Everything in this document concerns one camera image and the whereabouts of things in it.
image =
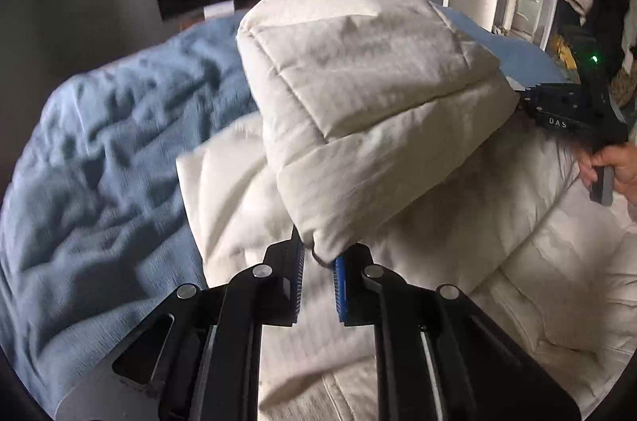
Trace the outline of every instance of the hanging clothes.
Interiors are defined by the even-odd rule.
[[[635,46],[637,45],[637,0],[630,0],[630,9],[623,22],[622,49],[625,54],[623,69],[630,72],[635,60]]]
[[[623,23],[628,9],[629,0],[594,0],[586,16],[584,30],[595,37],[609,80],[623,64]]]

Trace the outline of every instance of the bed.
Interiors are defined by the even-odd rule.
[[[562,81],[535,46],[442,11],[505,75]],[[18,161],[0,215],[0,344],[51,416],[179,284],[205,286],[175,160],[256,110],[235,41],[241,17],[74,76]]]

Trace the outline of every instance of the clothing pile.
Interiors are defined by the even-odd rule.
[[[373,329],[339,323],[324,266],[355,242],[458,285],[587,415],[637,345],[637,225],[514,113],[498,59],[426,0],[262,0],[237,40],[259,113],[177,166],[209,286],[292,225],[312,252],[298,323],[263,331],[263,418],[377,418]]]
[[[637,0],[563,0],[573,13],[561,14],[560,27],[577,21],[598,44],[601,63],[611,83],[611,95],[620,107],[628,105],[637,88]],[[572,54],[558,34],[552,39],[552,50],[561,60],[569,79],[578,82]]]

